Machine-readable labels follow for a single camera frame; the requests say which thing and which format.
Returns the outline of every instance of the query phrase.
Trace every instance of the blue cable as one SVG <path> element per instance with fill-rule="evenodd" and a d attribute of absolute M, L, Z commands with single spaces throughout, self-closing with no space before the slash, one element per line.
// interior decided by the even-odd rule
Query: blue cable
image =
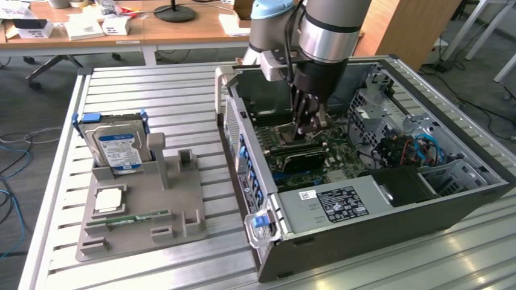
<path fill-rule="evenodd" d="M 445 159 L 445 156 L 444 156 L 444 153 L 441 151 L 441 147 L 438 146 L 438 143 L 437 143 L 437 140 L 428 134 L 418 134 L 416 137 L 414 137 L 414 144 L 413 144 L 413 147 L 416 149 L 416 152 L 417 152 L 417 155 L 422 158 L 422 159 L 426 159 L 426 157 L 422 155 L 422 153 L 418 151 L 418 143 L 416 142 L 416 140 L 418 138 L 426 138 L 429 141 L 432 141 L 433 145 L 436 145 L 436 150 L 437 150 L 437 155 L 441 157 L 441 162 L 444 163 L 444 159 Z"/>
<path fill-rule="evenodd" d="M 16 250 L 16 248 L 24 242 L 24 239 L 25 239 L 25 223 L 24 223 L 24 219 L 21 218 L 20 205 L 17 204 L 16 197 L 6 190 L 1 190 L 0 189 L 0 192 L 2 192 L 6 195 L 6 197 L 10 197 L 12 200 L 13 200 L 14 208 L 16 208 L 16 213 L 17 213 L 17 218 L 20 219 L 20 226 L 21 226 L 21 237 L 20 237 L 20 240 L 17 241 L 16 245 L 0 256 L 0 260 L 1 260 L 13 250 Z"/>
<path fill-rule="evenodd" d="M 28 152 L 26 150 L 22 150 L 22 149 L 12 149 L 12 148 L 8 148 L 8 147 L 4 147 L 4 146 L 1 146 L 0 145 L 0 149 L 2 149 L 2 150 L 6 150 L 6 151 L 13 151 L 13 152 L 22 152 L 24 154 L 26 154 L 26 162 L 25 162 L 25 164 L 21 166 L 21 168 L 18 169 L 18 170 L 16 170 L 14 171 L 14 173 L 12 173 L 10 175 L 8 175 L 6 177 L 4 177 L 4 178 L 0 178 L 0 179 L 6 179 L 6 178 L 10 178 L 10 177 L 13 177 L 16 174 L 18 174 L 21 171 L 22 171 L 22 169 L 25 169 L 26 168 L 26 166 L 29 165 L 29 163 L 30 163 L 30 159 L 32 159 L 32 155 L 30 155 L 30 152 Z"/>

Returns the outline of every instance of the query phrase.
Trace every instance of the chair wheel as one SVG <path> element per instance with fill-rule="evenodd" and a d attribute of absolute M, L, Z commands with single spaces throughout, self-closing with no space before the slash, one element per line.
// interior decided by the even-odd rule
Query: chair wheel
<path fill-rule="evenodd" d="M 114 60 L 117 60 L 117 61 L 121 60 L 121 56 L 120 56 L 120 54 L 117 54 L 117 53 L 110 54 L 110 57 L 112 57 Z"/>
<path fill-rule="evenodd" d="M 36 60 L 33 59 L 33 57 L 24 56 L 24 62 L 29 65 L 33 65 L 36 63 Z"/>
<path fill-rule="evenodd" d="M 41 83 L 29 82 L 29 88 L 32 88 L 32 89 L 41 89 Z"/>

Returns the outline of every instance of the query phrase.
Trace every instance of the sticker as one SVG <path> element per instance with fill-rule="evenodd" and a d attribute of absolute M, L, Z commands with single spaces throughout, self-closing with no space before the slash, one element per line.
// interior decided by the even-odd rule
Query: sticker
<path fill-rule="evenodd" d="M 109 166 L 117 170 L 130 170 L 141 166 L 140 154 L 132 147 L 134 137 L 132 134 L 98 137 Z"/>
<path fill-rule="evenodd" d="M 138 44 L 138 40 L 117 40 L 116 44 Z"/>
<path fill-rule="evenodd" d="M 318 192 L 317 199 L 330 222 L 340 222 L 369 214 L 352 186 Z"/>
<path fill-rule="evenodd" d="M 301 197 L 301 200 L 304 201 L 305 199 L 316 198 L 317 193 L 314 190 L 308 190 L 306 192 L 298 192 L 298 196 Z"/>

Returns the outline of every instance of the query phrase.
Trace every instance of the blue cable on floor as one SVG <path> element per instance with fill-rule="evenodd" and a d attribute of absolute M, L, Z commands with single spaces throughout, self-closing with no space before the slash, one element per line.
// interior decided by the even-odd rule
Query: blue cable on floor
<path fill-rule="evenodd" d="M 0 260 L 1 260 L 13 250 L 16 250 L 16 248 L 24 242 L 24 239 L 25 239 L 25 223 L 24 223 L 24 219 L 21 218 L 20 205 L 17 204 L 16 197 L 6 190 L 1 190 L 0 189 L 0 192 L 6 195 L 6 198 L 12 198 L 12 200 L 13 200 L 14 209 L 16 209 L 16 213 L 17 213 L 17 218 L 20 219 L 20 226 L 21 226 L 21 237 L 20 237 L 20 240 L 17 241 L 16 245 L 0 256 Z"/>
<path fill-rule="evenodd" d="M 4 178 L 0 178 L 0 179 L 6 179 L 6 178 L 10 178 L 10 177 L 13 177 L 16 174 L 18 174 L 21 171 L 22 171 L 22 169 L 25 169 L 26 168 L 26 166 L 29 165 L 29 163 L 30 163 L 30 159 L 32 159 L 32 154 L 30 154 L 30 152 L 28 152 L 26 150 L 22 150 L 22 149 L 12 149 L 12 148 L 8 148 L 8 147 L 4 147 L 4 146 L 1 146 L 0 145 L 0 149 L 2 149 L 2 150 L 6 150 L 6 151 L 13 151 L 13 152 L 22 152 L 24 154 L 26 154 L 26 162 L 25 162 L 25 164 L 21 166 L 21 168 L 18 169 L 18 170 L 16 170 L 14 171 L 14 173 L 12 173 L 10 175 L 8 175 L 8 176 L 5 176 Z"/>

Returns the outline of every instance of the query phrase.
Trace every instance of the aluminum slotted table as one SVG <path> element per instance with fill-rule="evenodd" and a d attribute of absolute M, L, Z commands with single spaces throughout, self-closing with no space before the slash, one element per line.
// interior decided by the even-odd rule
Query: aluminum slotted table
<path fill-rule="evenodd" d="M 446 231 L 285 279 L 260 284 L 214 123 L 218 65 L 98 68 L 77 77 L 20 289 L 470 289 L 516 285 L 516 193 L 477 209 Z M 400 72 L 406 68 L 398 65 Z M 416 75 L 421 90 L 433 90 Z M 442 110 L 445 98 L 432 100 Z M 198 155 L 208 238 L 162 250 L 78 263 L 74 259 L 92 158 L 72 113 L 141 108 L 166 155 Z M 469 120 L 448 109 L 457 122 Z M 468 133 L 513 173 L 514 160 L 477 126 Z"/>

